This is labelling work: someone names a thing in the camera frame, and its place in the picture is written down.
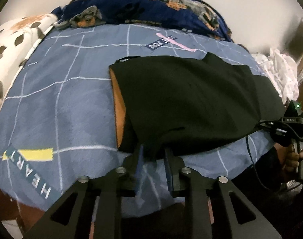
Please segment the triangular cutout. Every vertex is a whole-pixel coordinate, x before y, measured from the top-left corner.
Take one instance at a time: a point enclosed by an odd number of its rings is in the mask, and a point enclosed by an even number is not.
[[[51,215],[50,219],[64,226],[68,225],[77,195],[77,193],[72,193],[64,201],[64,203]]]
[[[242,225],[256,219],[256,215],[244,204],[236,193],[229,193],[238,224]]]

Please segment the human hand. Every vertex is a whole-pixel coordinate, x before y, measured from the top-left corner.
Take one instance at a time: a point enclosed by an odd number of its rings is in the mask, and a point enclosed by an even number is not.
[[[291,145],[289,147],[289,152],[287,153],[284,169],[287,172],[294,172],[299,166],[300,159],[303,159],[303,150],[298,154],[294,152],[293,145]]]

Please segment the grid pattern bedsheet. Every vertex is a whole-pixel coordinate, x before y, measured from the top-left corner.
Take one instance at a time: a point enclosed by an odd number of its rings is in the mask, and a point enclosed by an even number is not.
[[[158,42],[156,33],[172,36],[178,45]],[[100,177],[118,167],[127,154],[116,149],[108,66],[125,56],[202,59],[207,52],[264,75],[242,47],[178,30],[127,24],[53,30],[17,76],[1,109],[0,188],[47,210],[79,176]],[[255,162],[273,146],[263,131],[251,134],[249,143]],[[212,178],[234,178],[251,164],[245,139],[183,159]],[[182,200],[171,198],[159,160],[143,166],[137,196],[123,198],[122,212],[143,216]]]

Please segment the metal bolt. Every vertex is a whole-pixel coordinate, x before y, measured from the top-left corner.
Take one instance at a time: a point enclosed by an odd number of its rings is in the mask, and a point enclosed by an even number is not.
[[[126,172],[126,168],[125,167],[118,167],[118,168],[116,168],[116,172],[117,173],[125,173]]]
[[[79,177],[79,182],[80,183],[87,183],[89,181],[89,177],[87,177],[87,176],[81,176],[81,177]]]
[[[184,174],[189,174],[189,173],[191,173],[191,170],[190,170],[190,168],[188,168],[188,167],[182,168],[181,171],[182,171],[182,173],[184,173]]]
[[[218,179],[221,183],[227,183],[228,182],[228,178],[224,177],[224,176],[220,176]]]

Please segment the black cable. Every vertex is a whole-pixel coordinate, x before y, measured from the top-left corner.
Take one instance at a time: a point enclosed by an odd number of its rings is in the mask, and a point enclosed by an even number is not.
[[[269,120],[269,121],[262,121],[262,122],[259,122],[259,125],[260,124],[264,124],[264,123],[280,123],[281,125],[285,125],[286,127],[288,127],[292,132],[293,132],[293,134],[298,138],[298,139],[300,139],[300,140],[303,140],[303,136],[301,137],[301,136],[299,136],[297,133],[296,133],[296,131],[289,125],[289,124],[287,124],[287,123],[284,123],[284,122],[282,122],[282,121],[280,121],[280,120],[275,120],[275,121],[273,121],[273,120]]]
[[[253,169],[254,169],[254,171],[255,171],[256,177],[257,177],[257,179],[258,179],[260,185],[261,185],[264,189],[266,189],[266,190],[268,190],[268,191],[272,191],[271,189],[269,189],[268,187],[266,187],[265,185],[263,185],[263,183],[261,182],[261,180],[260,180],[260,178],[259,178],[259,175],[258,175],[256,166],[255,166],[255,163],[254,163],[254,161],[253,161],[253,158],[252,158],[252,155],[251,155],[251,152],[250,152],[249,140],[248,140],[248,139],[249,139],[248,136],[246,136],[247,151],[248,151],[248,153],[249,153],[249,156],[250,156],[250,159],[251,159],[251,162],[252,162],[252,167],[253,167]],[[279,191],[275,192],[275,194],[278,194],[278,193],[285,193],[285,192],[288,192],[288,191],[292,191],[292,190],[296,189],[297,187],[299,187],[300,185],[302,185],[302,182],[300,182],[298,185],[294,186],[293,188],[286,189],[285,191],[279,190]]]
[[[268,190],[268,191],[272,191],[271,189],[269,189],[269,188],[267,188],[266,186],[264,186],[263,183],[261,182],[260,178],[259,178],[259,175],[258,175],[258,173],[257,173],[257,169],[256,169],[256,166],[255,166],[255,163],[254,163],[254,161],[253,161],[253,159],[252,159],[252,155],[251,155],[251,152],[250,152],[248,136],[246,136],[246,144],[247,144],[247,150],[248,150],[248,153],[249,153],[251,162],[252,162],[252,167],[253,167],[253,169],[255,170],[256,177],[257,177],[259,183],[261,184],[261,186],[262,186],[264,189],[266,189],[266,190]]]

